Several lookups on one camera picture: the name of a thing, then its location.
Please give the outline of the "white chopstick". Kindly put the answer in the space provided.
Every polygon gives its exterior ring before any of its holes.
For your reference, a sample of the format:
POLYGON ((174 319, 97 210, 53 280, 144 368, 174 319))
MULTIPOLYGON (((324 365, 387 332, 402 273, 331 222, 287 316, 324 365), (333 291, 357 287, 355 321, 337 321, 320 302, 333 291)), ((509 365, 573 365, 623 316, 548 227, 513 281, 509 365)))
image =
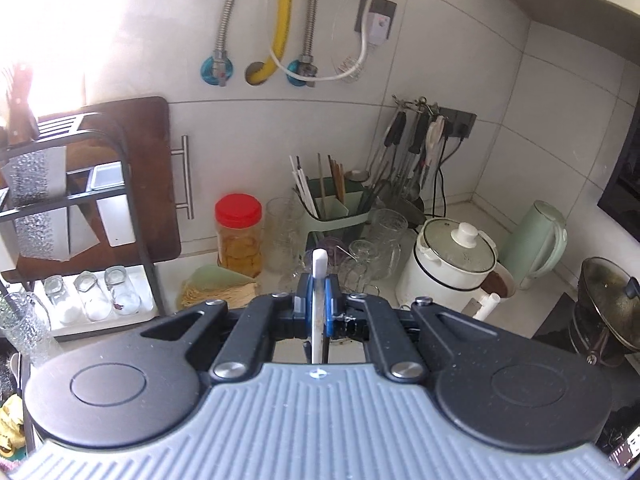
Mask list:
POLYGON ((326 362, 323 357, 324 328, 326 327, 326 300, 324 285, 328 270, 328 253, 321 248, 312 253, 311 289, 311 363, 326 362))

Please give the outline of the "bundle of dry noodles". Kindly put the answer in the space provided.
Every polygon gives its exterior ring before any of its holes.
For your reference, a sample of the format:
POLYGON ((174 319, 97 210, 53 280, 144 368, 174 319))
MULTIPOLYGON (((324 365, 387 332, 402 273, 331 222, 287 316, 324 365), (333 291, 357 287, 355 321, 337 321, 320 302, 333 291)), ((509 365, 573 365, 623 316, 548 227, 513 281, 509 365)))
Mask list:
POLYGON ((224 300, 230 309, 245 307, 250 300, 254 299, 259 292, 256 283, 243 285, 233 285, 204 289, 195 287, 193 284, 185 284, 177 300, 177 309, 183 310, 195 306, 206 300, 224 300))

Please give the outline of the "textured glass jug behind rack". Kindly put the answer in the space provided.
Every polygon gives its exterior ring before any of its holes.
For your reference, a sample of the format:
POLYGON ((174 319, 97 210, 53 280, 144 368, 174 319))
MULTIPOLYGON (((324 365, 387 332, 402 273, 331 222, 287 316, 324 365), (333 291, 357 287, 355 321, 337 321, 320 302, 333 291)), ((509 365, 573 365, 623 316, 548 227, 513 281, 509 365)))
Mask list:
POLYGON ((283 274, 294 264, 298 253, 303 207, 293 195, 270 200, 265 209, 264 259, 272 273, 283 274))

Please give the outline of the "textured glass pitcher right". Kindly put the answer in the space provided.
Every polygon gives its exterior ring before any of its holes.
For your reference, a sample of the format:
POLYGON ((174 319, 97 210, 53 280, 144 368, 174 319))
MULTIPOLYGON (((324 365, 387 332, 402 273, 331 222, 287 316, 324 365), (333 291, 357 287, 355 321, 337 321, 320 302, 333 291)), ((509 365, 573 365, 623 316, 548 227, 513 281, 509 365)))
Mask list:
POLYGON ((393 209, 377 209, 373 214, 367 239, 378 251, 373 263, 372 278, 385 280, 396 271, 401 256, 401 241, 408 229, 408 220, 393 209))

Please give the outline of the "textured glass pitcher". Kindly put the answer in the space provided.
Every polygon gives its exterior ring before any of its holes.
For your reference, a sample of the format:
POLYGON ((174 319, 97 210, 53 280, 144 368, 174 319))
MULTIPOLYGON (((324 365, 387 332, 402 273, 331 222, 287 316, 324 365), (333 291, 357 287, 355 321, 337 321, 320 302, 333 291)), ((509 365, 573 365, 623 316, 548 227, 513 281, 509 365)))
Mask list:
POLYGON ((1 298, 1 333, 33 366, 58 352, 49 313, 33 292, 9 292, 1 298))
POLYGON ((372 278, 385 280, 396 271, 401 256, 401 241, 408 229, 408 220, 393 209, 377 209, 373 214, 367 239, 378 251, 373 263, 372 278))

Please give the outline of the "green utensil holder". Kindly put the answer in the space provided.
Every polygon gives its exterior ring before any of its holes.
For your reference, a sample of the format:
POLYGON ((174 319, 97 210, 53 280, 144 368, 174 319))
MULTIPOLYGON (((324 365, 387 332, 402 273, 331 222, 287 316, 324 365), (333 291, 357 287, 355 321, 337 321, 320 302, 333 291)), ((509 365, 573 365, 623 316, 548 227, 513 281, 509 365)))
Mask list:
POLYGON ((321 194, 318 178, 310 179, 308 186, 316 209, 322 217, 310 211, 302 199, 298 198, 304 212, 300 220, 303 248, 315 248, 322 238, 328 236, 350 240, 361 233, 362 226, 370 218, 371 208, 365 211, 360 210, 360 203, 366 194, 366 190, 360 183, 346 182, 345 197, 342 202, 335 194, 331 177, 323 179, 324 192, 326 192, 324 195, 321 194))

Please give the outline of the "patterned ceramic bowl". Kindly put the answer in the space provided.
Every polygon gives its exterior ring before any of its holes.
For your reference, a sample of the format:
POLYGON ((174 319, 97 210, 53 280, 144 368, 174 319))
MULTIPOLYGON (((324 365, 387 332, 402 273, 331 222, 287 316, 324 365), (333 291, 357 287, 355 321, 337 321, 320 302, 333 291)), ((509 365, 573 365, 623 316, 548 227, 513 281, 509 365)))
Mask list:
POLYGON ((484 279, 482 289, 488 294, 497 294, 502 301, 506 301, 514 296, 516 285, 511 273, 498 264, 484 279))

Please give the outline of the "upturned glass tumbler right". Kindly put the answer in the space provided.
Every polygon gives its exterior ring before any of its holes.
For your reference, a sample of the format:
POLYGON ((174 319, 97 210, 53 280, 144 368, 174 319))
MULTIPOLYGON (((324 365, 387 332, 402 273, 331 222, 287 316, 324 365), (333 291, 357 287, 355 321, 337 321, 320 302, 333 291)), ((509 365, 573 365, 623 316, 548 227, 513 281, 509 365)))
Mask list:
POLYGON ((104 272, 104 281, 111 294, 114 310, 118 315, 133 315, 139 312, 141 298, 123 266, 107 268, 104 272))

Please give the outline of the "upturned glass tumbler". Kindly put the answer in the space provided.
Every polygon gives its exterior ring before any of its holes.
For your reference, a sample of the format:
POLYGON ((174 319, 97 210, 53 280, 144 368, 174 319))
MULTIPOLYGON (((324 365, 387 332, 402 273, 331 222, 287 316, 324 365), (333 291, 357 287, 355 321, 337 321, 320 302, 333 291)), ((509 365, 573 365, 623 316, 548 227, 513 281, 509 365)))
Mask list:
POLYGON ((112 303, 100 287, 96 274, 81 272, 74 279, 74 286, 82 302, 85 316, 92 322, 105 320, 111 313, 112 303))
POLYGON ((58 320, 64 325, 75 323, 80 317, 80 307, 77 301, 70 296, 62 276, 49 276, 44 280, 43 288, 58 320))
POLYGON ((123 266, 107 268, 104 272, 104 281, 111 294, 114 310, 118 315, 133 315, 139 312, 141 298, 123 266))

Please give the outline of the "white rack drip tray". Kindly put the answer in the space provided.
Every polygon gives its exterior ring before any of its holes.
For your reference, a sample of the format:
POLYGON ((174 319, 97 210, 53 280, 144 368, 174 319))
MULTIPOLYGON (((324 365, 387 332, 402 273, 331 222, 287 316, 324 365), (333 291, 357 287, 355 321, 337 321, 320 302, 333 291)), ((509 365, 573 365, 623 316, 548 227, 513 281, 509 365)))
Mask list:
POLYGON ((125 268, 122 283, 112 284, 120 274, 82 272, 77 276, 50 276, 35 284, 35 294, 46 307, 53 335, 58 338, 114 330, 152 320, 158 315, 151 287, 142 266, 125 268))

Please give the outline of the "upturned glass tumbler left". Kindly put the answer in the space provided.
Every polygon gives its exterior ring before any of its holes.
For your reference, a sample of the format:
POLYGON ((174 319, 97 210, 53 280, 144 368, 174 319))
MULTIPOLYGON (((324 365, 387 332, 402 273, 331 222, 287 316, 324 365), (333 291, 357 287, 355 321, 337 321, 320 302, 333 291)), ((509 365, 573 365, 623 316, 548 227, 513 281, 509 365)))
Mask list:
POLYGON ((77 301, 70 296, 62 276, 49 276, 44 280, 43 288, 58 320, 64 325, 75 323, 80 317, 80 307, 77 301))

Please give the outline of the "textured glass pitcher left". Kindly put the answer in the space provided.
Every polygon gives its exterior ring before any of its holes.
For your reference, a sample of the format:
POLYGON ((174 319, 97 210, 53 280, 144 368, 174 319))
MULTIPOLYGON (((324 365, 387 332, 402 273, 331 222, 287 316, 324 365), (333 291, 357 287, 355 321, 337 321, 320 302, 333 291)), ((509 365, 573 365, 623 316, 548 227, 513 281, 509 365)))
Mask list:
POLYGON ((58 352, 49 313, 33 292, 9 292, 1 298, 1 333, 33 366, 58 352))

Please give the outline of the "black dish rack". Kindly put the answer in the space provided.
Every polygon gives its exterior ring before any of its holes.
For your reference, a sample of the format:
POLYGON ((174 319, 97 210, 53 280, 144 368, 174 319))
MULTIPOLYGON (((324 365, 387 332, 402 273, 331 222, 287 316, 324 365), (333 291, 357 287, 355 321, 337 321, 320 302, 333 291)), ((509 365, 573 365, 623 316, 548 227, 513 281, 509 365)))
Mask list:
MULTIPOLYGON (((89 113, 46 120, 36 140, 6 142, 1 149, 1 224, 16 238, 16 252, 1 266, 1 276, 19 258, 66 262, 99 244, 84 203, 96 209, 108 244, 135 244, 158 315, 166 312, 156 265, 142 240, 134 208, 126 142, 81 123, 89 113)), ((17 284, 35 294, 35 284, 17 284)))

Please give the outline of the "built-in black oven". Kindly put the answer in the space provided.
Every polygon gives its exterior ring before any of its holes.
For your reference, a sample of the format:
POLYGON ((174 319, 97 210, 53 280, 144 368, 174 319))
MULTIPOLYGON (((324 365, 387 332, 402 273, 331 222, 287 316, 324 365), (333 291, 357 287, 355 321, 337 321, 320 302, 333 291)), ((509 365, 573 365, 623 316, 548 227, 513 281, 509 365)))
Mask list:
POLYGON ((626 135, 610 180, 598 206, 635 240, 640 238, 640 130, 639 107, 626 135))

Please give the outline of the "wall power outlet strip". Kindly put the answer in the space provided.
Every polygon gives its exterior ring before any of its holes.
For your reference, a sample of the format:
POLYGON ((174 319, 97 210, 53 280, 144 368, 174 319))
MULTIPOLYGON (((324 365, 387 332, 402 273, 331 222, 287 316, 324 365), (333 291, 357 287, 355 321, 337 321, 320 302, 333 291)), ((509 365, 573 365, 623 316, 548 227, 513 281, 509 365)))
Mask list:
POLYGON ((447 138, 467 139, 476 122, 477 114, 441 107, 439 114, 445 118, 444 136, 447 138))

